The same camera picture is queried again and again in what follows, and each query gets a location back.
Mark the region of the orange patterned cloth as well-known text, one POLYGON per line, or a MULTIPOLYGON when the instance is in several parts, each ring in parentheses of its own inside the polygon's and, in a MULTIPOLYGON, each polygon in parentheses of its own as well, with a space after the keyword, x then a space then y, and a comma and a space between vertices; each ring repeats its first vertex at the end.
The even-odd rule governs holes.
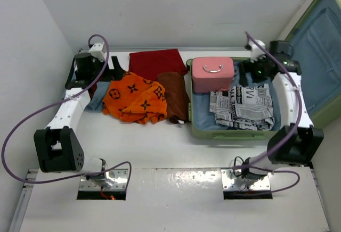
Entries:
POLYGON ((167 118, 165 89, 126 71, 121 80, 110 82, 102 112, 126 123, 155 124, 167 118))

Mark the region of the light blue denim garment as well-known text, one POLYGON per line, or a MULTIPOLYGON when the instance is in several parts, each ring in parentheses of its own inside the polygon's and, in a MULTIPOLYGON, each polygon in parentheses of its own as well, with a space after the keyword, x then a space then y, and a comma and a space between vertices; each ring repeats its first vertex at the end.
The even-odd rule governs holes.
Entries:
POLYGON ((109 81, 99 81, 91 88, 93 95, 85 110, 90 112, 101 113, 103 110, 103 99, 109 89, 109 81))

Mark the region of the pink cosmetic case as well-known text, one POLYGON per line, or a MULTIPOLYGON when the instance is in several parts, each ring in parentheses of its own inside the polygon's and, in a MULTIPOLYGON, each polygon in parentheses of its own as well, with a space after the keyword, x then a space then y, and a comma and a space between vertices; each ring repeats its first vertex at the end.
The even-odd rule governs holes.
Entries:
POLYGON ((230 57, 196 57, 192 60, 192 89, 195 93, 229 90, 234 80, 230 57))

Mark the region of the newspaper print cloth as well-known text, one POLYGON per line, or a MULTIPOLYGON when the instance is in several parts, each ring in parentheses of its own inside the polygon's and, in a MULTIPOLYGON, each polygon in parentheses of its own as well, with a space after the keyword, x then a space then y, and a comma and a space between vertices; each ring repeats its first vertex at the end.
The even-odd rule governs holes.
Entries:
POLYGON ((232 129, 269 131, 275 124, 269 84, 211 91, 209 111, 218 125, 232 129))

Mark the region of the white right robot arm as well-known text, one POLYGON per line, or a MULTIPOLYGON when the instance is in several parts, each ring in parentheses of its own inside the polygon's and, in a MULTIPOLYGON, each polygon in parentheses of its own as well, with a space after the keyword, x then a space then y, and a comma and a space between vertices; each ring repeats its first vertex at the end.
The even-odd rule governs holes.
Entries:
POLYGON ((291 58, 293 47, 286 41, 274 40, 267 52, 259 41, 249 41, 248 48, 252 78, 269 78, 275 89, 281 126, 265 152, 243 162, 238 176, 247 187, 283 167, 309 164, 324 138, 322 129, 314 126, 306 110, 301 66, 291 58))

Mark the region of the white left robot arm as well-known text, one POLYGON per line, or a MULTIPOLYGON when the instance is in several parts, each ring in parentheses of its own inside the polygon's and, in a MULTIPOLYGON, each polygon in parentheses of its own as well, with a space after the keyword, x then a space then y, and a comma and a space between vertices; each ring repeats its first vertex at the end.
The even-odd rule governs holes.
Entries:
POLYGON ((45 129, 36 130, 34 143, 42 172, 74 172, 88 181, 109 189, 115 182, 104 159, 85 155, 76 136, 80 117, 86 109, 101 111, 102 100, 112 80, 121 80, 125 71, 112 56, 107 65, 91 53, 73 58, 65 83, 64 100, 45 129))

